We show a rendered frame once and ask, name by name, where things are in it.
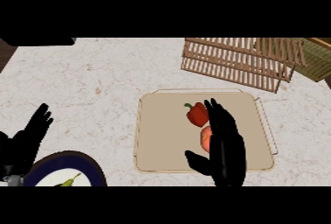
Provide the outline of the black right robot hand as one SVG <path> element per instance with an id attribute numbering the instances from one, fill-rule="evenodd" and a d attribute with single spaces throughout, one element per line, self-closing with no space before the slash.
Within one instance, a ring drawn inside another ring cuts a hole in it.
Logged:
<path id="1" fill-rule="evenodd" d="M 210 157 L 184 151 L 189 167 L 202 175 L 211 176 L 216 186 L 241 186 L 245 179 L 245 146 L 233 116 L 221 104 L 211 99 L 204 101 L 210 116 L 211 138 Z"/>

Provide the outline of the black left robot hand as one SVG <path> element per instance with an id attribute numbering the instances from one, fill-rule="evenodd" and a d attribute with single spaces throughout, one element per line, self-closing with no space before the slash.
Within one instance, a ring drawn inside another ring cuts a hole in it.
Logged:
<path id="1" fill-rule="evenodd" d="M 28 124 L 13 137 L 0 131 L 0 181 L 10 176 L 23 177 L 37 158 L 38 147 L 53 122 L 49 106 L 43 103 L 31 116 Z"/>

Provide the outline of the orange squash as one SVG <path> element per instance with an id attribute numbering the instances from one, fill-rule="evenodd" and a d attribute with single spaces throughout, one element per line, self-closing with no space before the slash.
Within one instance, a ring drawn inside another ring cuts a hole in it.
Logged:
<path id="1" fill-rule="evenodd" d="M 205 151 L 210 151 L 210 141 L 211 141 L 213 130 L 211 127 L 207 126 L 201 130 L 201 147 Z"/>

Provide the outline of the beige tray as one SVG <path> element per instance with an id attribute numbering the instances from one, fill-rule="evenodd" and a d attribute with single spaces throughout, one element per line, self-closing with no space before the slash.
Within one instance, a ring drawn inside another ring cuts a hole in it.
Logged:
<path id="1" fill-rule="evenodd" d="M 134 139 L 134 166 L 142 173 L 190 173 L 184 152 L 207 157 L 201 147 L 201 131 L 186 117 L 195 103 L 216 100 L 230 112 L 245 144 L 247 170 L 275 168 L 278 149 L 261 100 L 233 89 L 161 89 L 139 99 Z"/>

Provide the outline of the red bell pepper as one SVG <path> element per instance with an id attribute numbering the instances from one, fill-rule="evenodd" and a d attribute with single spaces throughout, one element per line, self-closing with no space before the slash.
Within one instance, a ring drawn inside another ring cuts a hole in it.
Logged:
<path id="1" fill-rule="evenodd" d="M 207 108 L 199 102 L 196 102 L 195 105 L 184 103 L 183 106 L 190 109 L 186 113 L 190 123 L 195 126 L 202 127 L 210 120 Z"/>

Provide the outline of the blue rimmed white plate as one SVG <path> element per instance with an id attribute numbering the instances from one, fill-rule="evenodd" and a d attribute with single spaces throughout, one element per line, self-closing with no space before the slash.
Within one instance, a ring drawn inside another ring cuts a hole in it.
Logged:
<path id="1" fill-rule="evenodd" d="M 54 186 L 72 179 L 72 186 L 106 186 L 96 160 L 83 152 L 65 150 L 40 159 L 23 177 L 23 186 Z"/>

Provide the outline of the yellow green pear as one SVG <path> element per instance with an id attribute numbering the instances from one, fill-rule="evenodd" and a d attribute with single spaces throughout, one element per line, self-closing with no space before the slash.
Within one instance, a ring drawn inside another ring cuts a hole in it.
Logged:
<path id="1" fill-rule="evenodd" d="M 54 186 L 72 186 L 75 178 L 80 176 L 80 174 L 81 173 L 78 173 L 74 178 L 68 179 L 63 183 L 60 183 L 60 184 L 57 184 Z"/>

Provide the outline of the black appliance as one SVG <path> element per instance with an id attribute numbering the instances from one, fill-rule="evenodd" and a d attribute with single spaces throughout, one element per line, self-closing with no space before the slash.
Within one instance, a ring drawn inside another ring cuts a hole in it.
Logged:
<path id="1" fill-rule="evenodd" d="M 75 38 L 3 38 L 10 46 L 72 46 Z"/>

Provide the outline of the olive woven basket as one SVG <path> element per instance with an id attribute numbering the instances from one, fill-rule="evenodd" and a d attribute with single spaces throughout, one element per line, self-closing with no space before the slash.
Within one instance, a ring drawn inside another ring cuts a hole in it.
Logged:
<path id="1" fill-rule="evenodd" d="M 331 75 L 331 38 L 300 38 L 306 66 L 294 70 L 312 81 L 319 82 Z"/>

